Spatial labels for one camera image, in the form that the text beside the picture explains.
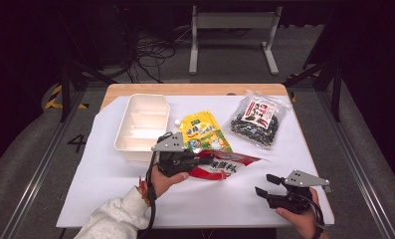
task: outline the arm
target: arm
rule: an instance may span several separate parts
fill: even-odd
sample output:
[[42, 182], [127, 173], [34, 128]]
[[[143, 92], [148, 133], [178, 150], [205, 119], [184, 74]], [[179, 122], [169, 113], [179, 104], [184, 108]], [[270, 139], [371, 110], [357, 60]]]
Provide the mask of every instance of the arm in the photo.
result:
[[[312, 194], [312, 201], [318, 204], [318, 195], [317, 191], [315, 189], [310, 188], [309, 189]], [[308, 210], [303, 212], [302, 214], [294, 214], [284, 208], [278, 207], [276, 209], [277, 213], [280, 214], [282, 217], [287, 219], [295, 228], [296, 231], [305, 239], [312, 239], [315, 234], [315, 229], [316, 229], [316, 221], [315, 221], [315, 215], [312, 210]], [[329, 239], [329, 236], [325, 231], [320, 234], [320, 239]]]
[[[186, 172], [166, 177], [157, 167], [152, 168], [152, 183], [157, 197], [166, 192], [171, 185], [187, 178]], [[145, 218], [148, 206], [143, 200], [146, 195], [141, 193], [141, 188], [132, 187], [123, 198], [105, 202], [91, 215], [76, 239], [136, 238], [137, 230], [148, 226], [148, 219]]]

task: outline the yellow snack bag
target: yellow snack bag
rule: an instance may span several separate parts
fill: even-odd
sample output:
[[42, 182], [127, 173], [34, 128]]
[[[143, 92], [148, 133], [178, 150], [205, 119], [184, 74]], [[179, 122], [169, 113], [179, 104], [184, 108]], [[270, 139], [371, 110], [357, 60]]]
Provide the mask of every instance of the yellow snack bag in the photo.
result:
[[209, 111], [185, 117], [178, 130], [182, 132], [184, 146], [195, 153], [203, 149], [232, 151], [221, 128]]

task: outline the white sleeve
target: white sleeve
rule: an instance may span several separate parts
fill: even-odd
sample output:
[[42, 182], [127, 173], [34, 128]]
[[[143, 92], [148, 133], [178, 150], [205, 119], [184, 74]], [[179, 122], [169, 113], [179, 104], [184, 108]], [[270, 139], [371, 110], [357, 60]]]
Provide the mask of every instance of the white sleeve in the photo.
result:
[[148, 226], [148, 219], [145, 218], [147, 209], [147, 204], [134, 186], [123, 198], [111, 199], [98, 208], [77, 234], [76, 239], [135, 239], [137, 230]]

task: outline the white plastic container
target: white plastic container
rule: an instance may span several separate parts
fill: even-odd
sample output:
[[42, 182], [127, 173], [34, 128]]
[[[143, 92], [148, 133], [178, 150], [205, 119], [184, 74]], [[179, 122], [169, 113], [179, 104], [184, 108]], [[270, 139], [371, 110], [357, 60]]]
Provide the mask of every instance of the white plastic container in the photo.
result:
[[132, 95], [115, 139], [116, 150], [126, 160], [150, 161], [151, 148], [166, 134], [169, 111], [165, 96]]

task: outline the hand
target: hand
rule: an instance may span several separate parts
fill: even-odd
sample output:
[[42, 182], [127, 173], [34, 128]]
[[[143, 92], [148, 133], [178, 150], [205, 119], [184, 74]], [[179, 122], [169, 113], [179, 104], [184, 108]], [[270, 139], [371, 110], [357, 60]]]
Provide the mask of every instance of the hand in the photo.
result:
[[189, 177], [188, 172], [180, 172], [171, 177], [167, 177], [157, 169], [156, 164], [153, 165], [151, 170], [151, 183], [153, 184], [157, 198], [165, 193], [173, 184], [180, 183]]
[[[317, 204], [317, 206], [320, 206], [318, 204], [317, 191], [313, 188], [310, 188], [309, 191], [312, 194], [312, 201]], [[307, 210], [302, 214], [295, 214], [284, 208], [278, 207], [276, 212], [287, 219], [288, 222], [292, 223], [296, 228], [296, 231], [303, 238], [313, 238], [316, 229], [316, 217], [312, 210]], [[328, 238], [328, 236], [325, 234], [325, 232], [323, 232], [320, 238]]]

